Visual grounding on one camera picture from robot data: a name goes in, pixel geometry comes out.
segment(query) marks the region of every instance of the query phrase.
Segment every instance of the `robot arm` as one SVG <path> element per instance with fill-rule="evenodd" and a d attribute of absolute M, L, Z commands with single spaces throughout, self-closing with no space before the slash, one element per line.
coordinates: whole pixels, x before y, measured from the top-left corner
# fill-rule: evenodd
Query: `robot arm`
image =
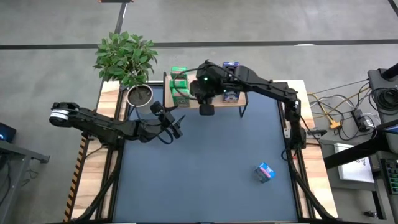
<path fill-rule="evenodd" d="M 225 91 L 253 91 L 283 102 L 284 117 L 290 123 L 289 148 L 305 149 L 306 134 L 300 125 L 301 101 L 297 98 L 297 92 L 285 87 L 284 83 L 260 78 L 245 66 L 225 69 L 206 61 L 198 67 L 197 80 L 191 82 L 190 88 L 201 107 L 206 107 L 200 110 L 207 112 L 202 115 L 214 114 L 214 106 L 210 105 L 209 99 Z"/>
<path fill-rule="evenodd" d="M 158 119 L 139 119 L 134 121 L 118 121 L 98 114 L 87 108 L 80 108 L 76 103 L 54 103 L 50 115 L 50 123 L 58 127 L 74 127 L 92 136 L 96 136 L 100 143 L 116 146 L 119 139 L 131 141 L 140 140 L 146 143 L 157 137 L 167 128 L 172 130 L 175 138 L 182 135 L 180 123 L 183 117 L 175 124 L 174 117 L 169 111 L 156 101 L 152 112 Z"/>

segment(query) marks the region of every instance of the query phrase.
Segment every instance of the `wooden table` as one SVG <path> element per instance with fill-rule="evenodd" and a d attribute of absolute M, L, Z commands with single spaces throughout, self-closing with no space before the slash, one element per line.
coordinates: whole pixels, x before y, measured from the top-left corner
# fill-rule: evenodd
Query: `wooden table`
<path fill-rule="evenodd" d="M 304 81 L 279 80 L 275 82 L 287 82 L 289 88 L 293 88 L 298 91 L 298 98 L 302 101 L 302 116 L 305 122 L 308 124 L 308 127 L 314 128 L 314 120 L 312 117 L 311 107 L 307 97 Z M 119 83 L 104 82 L 103 86 L 101 87 L 97 112 L 109 117 L 114 117 L 118 96 Z M 126 94 L 121 97 L 122 108 L 120 109 L 119 117 L 123 118 L 126 106 Z M 67 198 L 64 221 L 79 217 L 86 210 L 87 206 L 89 206 L 93 201 L 96 194 L 100 191 L 108 150 L 101 149 L 87 159 L 84 159 L 85 154 L 94 151 L 99 147 L 99 142 L 90 141 L 89 143 L 89 140 L 84 137 L 80 142 L 79 155 L 75 166 L 76 169 L 72 177 L 72 184 L 70 187 L 69 196 Z M 117 152 L 113 152 L 111 159 L 111 169 L 114 166 L 116 154 Z M 326 208 L 326 210 L 334 217 L 337 217 L 335 202 L 333 200 L 325 164 L 323 163 L 321 149 L 318 146 L 309 145 L 302 151 L 302 154 L 311 191 L 314 193 L 319 202 Z M 104 200 L 103 217 L 107 215 L 108 212 L 110 193 L 111 189 L 108 190 Z M 299 195 L 303 208 L 303 216 L 309 217 L 306 198 L 300 187 Z"/>

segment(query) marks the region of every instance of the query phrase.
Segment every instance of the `yellow connector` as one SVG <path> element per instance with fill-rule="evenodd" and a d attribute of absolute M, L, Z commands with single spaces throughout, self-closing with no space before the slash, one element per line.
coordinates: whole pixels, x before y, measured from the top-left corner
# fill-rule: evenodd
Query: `yellow connector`
<path fill-rule="evenodd" d="M 330 129 L 336 129 L 341 126 L 340 121 L 336 122 L 335 120 L 330 120 Z"/>

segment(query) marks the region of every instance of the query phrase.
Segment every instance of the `gray floor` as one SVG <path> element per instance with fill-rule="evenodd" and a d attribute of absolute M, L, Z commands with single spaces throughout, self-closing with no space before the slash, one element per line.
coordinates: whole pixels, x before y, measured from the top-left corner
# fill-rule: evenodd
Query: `gray floor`
<path fill-rule="evenodd" d="M 119 8 L 95 0 L 1 1 L 0 45 L 95 43 L 114 30 Z M 137 0 L 128 5 L 122 30 L 157 42 L 369 40 L 398 39 L 396 25 L 398 17 L 387 0 Z M 319 91 L 363 80 L 369 69 L 390 67 L 398 61 L 397 50 L 398 45 L 158 49 L 151 79 L 160 80 L 171 66 L 233 60 L 264 78 L 302 79 L 307 91 Z M 0 122 L 18 130 L 16 144 L 51 154 L 49 164 L 32 164 L 39 178 L 23 188 L 13 223 L 62 220 L 80 132 L 53 127 L 48 116 L 54 101 L 95 106 L 100 81 L 91 67 L 94 61 L 94 50 L 0 50 Z M 360 86 L 320 96 L 350 96 Z M 366 102 L 361 109 L 374 113 Z M 328 126 L 326 119 L 316 124 Z M 354 133 L 351 121 L 345 126 Z M 361 215 L 374 209 L 370 192 L 333 189 L 333 196 L 340 218 L 376 222 Z"/>

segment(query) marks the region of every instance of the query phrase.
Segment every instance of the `small box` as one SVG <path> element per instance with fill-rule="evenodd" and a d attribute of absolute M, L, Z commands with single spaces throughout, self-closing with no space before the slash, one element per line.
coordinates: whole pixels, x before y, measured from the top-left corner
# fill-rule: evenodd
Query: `small box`
<path fill-rule="evenodd" d="M 188 89 L 178 89 L 182 94 L 185 96 L 189 96 L 189 90 Z M 179 107 L 189 107 L 189 99 L 186 98 L 185 96 L 182 96 L 179 92 L 177 92 L 175 89 L 172 89 L 172 98 L 174 102 L 174 106 L 179 106 Z"/>
<path fill-rule="evenodd" d="M 239 66 L 239 62 L 224 62 L 223 68 L 233 70 Z M 237 103 L 239 100 L 239 91 L 227 91 L 223 94 L 223 103 Z"/>
<path fill-rule="evenodd" d="M 275 177 L 275 172 L 265 162 L 262 162 L 254 172 L 257 174 L 261 183 L 270 181 Z"/>
<path fill-rule="evenodd" d="M 186 67 L 172 67 L 171 76 L 174 79 L 179 73 L 186 71 Z M 187 79 L 187 74 L 184 73 L 178 77 L 178 79 Z"/>
<path fill-rule="evenodd" d="M 170 89 L 174 88 L 187 88 L 187 81 L 186 80 L 170 80 Z"/>

